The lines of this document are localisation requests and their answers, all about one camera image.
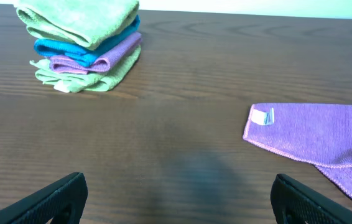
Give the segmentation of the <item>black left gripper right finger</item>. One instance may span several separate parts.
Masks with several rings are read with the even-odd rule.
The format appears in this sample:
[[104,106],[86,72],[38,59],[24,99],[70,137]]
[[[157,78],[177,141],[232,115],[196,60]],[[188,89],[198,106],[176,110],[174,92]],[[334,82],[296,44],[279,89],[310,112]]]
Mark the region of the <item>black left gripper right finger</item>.
[[352,211],[285,174],[271,188],[277,224],[352,224]]

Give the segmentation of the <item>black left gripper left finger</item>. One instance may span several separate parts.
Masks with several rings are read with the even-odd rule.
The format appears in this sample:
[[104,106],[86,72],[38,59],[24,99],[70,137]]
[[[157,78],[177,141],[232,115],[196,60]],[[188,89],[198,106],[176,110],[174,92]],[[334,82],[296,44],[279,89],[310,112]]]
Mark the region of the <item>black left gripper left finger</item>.
[[85,176],[73,172],[0,210],[0,224],[79,224],[87,197]]

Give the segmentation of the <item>purple microfiber cloth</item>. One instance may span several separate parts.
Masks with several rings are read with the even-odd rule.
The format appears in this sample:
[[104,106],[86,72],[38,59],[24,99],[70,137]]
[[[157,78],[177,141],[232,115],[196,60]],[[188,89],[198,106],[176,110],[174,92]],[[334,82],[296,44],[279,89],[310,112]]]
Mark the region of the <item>purple microfiber cloth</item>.
[[352,199],[352,105],[254,104],[243,139],[315,166]]

